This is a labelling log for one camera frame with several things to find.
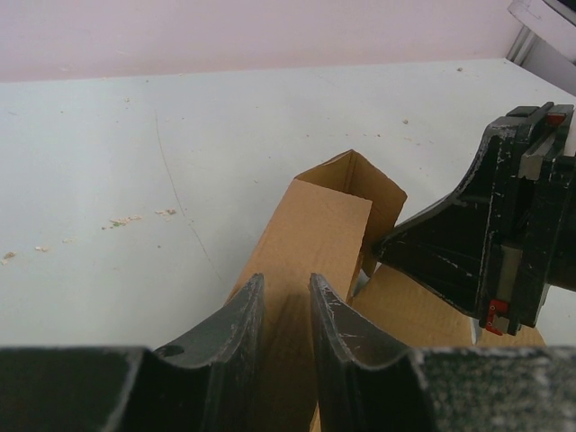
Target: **pink wall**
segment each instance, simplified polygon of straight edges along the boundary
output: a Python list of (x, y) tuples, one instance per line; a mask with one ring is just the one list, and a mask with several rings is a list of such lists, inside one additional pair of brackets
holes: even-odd
[(3, 0), (0, 80), (504, 57), (509, 0)]

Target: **tabletop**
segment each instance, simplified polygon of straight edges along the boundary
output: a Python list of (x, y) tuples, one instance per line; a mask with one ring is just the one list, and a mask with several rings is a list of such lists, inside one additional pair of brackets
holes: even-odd
[[(0, 345), (157, 347), (226, 299), (291, 179), (356, 149), (400, 220), (451, 192), (484, 128), (576, 104), (504, 59), (0, 85)], [(576, 345), (576, 295), (538, 327)]]

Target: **white surface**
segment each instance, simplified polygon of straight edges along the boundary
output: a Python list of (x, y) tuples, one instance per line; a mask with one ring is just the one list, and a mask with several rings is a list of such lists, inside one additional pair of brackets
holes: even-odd
[[(0, 344), (152, 347), (222, 305), (301, 171), (357, 149), (408, 192), (404, 219), (456, 186), (488, 123), (576, 103), (501, 59), (22, 83), (0, 100), (0, 254), (18, 254), (0, 266)], [(550, 291), (548, 343), (576, 344), (575, 304)]]
[(0, 81), (504, 57), (509, 0), (3, 0)]
[[(556, 6), (560, 6), (571, 17), (576, 16), (563, 4)], [(508, 9), (517, 20), (570, 62), (576, 62), (576, 25), (573, 22), (556, 12), (544, 0), (514, 0)]]

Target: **red clip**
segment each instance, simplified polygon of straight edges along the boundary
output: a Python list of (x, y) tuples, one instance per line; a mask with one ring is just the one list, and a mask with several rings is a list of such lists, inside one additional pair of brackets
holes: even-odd
[(486, 317), (486, 329), (495, 335), (502, 336), (502, 332), (494, 327), (494, 319), (497, 313), (507, 313), (509, 304), (502, 300), (490, 300), (488, 317)]
[(558, 127), (564, 122), (565, 118), (566, 114), (563, 112), (549, 112), (546, 115), (546, 123), (550, 126)]

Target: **cardboard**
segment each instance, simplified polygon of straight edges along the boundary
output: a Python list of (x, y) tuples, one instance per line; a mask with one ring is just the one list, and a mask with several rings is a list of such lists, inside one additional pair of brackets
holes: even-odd
[[(355, 309), (408, 345), (472, 343), (467, 317), (396, 270), (381, 266), (374, 273), (370, 245), (393, 228), (405, 200), (392, 180), (353, 150), (292, 180), (230, 294), (252, 274), (264, 274), (256, 431), (320, 432), (311, 273), (324, 275)], [(351, 298), (361, 268), (373, 277)], [(538, 345), (542, 339), (537, 330), (523, 330), (513, 341), (491, 336), (482, 336), (481, 345)]]
[(372, 202), (362, 245), (362, 268), (371, 276), (377, 260), (372, 255), (370, 246), (394, 227), (406, 202), (406, 193), (368, 162), (368, 159), (353, 150), (333, 157), (328, 162), (297, 175), (296, 178)]
[(473, 342), (470, 318), (386, 265), (376, 270), (352, 307), (411, 347), (468, 347)]
[[(365, 199), (377, 190), (375, 204)], [(405, 199), (352, 150), (292, 180), (232, 292), (252, 274), (264, 274), (256, 430), (309, 430), (317, 400), (310, 275), (324, 275), (346, 298), (363, 258), (370, 257), (368, 239), (393, 227)]]

